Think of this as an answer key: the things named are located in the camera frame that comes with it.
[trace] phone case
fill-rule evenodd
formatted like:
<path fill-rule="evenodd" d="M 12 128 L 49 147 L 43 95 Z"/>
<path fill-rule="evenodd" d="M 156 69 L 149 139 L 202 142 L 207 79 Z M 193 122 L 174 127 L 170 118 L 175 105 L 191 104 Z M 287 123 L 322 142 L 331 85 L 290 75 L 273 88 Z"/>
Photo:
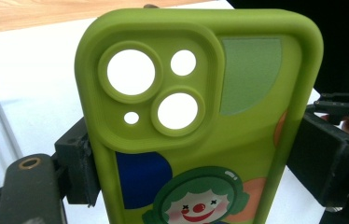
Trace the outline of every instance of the phone case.
<path fill-rule="evenodd" d="M 98 18 L 75 71 L 110 223 L 264 223 L 322 54 L 280 9 Z"/>

